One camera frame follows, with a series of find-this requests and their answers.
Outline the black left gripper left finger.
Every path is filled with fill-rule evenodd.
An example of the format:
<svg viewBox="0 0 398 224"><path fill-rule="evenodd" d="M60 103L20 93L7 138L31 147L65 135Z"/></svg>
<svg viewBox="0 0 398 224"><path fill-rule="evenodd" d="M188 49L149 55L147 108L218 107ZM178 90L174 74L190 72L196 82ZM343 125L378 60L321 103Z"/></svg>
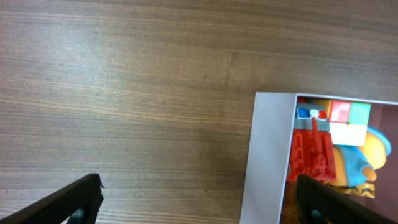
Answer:
<svg viewBox="0 0 398 224"><path fill-rule="evenodd" d="M1 219L2 224L95 223L104 200L99 174L88 174Z"/></svg>

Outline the yellow round wheel toy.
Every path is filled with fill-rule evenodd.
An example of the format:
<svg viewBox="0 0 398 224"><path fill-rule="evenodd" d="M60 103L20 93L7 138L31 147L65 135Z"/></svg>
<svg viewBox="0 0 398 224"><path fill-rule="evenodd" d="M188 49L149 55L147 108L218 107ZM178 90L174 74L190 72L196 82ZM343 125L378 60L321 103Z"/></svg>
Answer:
<svg viewBox="0 0 398 224"><path fill-rule="evenodd" d="M355 187L348 187L343 190L344 194L357 195L360 197L375 198L375 185L372 183L364 183Z"/></svg>

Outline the orange duck toy blue hat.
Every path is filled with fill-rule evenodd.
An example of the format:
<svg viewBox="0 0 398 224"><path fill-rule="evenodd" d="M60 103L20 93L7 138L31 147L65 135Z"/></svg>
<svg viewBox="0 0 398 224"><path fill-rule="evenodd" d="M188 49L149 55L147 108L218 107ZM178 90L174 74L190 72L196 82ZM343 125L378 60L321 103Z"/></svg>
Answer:
<svg viewBox="0 0 398 224"><path fill-rule="evenodd" d="M376 171L384 166L392 152L388 138L379 130L368 127L362 146L334 145L336 179L329 184L357 187L377 179Z"/></svg>

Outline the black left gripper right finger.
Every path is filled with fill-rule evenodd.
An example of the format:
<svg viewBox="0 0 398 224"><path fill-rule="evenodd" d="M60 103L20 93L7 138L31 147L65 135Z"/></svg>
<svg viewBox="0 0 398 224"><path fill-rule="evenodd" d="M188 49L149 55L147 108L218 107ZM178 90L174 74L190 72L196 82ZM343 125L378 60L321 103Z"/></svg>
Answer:
<svg viewBox="0 0 398 224"><path fill-rule="evenodd" d="M295 203L300 223L395 224L305 174L297 179Z"/></svg>

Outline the multicolour puzzle cube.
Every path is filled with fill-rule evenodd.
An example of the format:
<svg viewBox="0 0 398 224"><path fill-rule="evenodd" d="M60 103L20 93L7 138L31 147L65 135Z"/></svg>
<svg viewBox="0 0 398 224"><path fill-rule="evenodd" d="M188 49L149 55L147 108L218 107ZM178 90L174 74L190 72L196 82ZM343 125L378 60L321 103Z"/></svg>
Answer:
<svg viewBox="0 0 398 224"><path fill-rule="evenodd" d="M347 100L315 100L325 108L334 145L363 146L371 104Z"/></svg>

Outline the red toy fire truck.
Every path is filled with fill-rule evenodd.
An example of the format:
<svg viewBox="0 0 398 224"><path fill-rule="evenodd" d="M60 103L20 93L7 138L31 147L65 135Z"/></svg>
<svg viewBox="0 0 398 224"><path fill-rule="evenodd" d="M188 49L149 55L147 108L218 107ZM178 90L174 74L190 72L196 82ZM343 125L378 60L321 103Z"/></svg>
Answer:
<svg viewBox="0 0 398 224"><path fill-rule="evenodd" d="M326 109L313 99L297 98L287 181L305 174L321 182L336 179L330 123Z"/></svg>

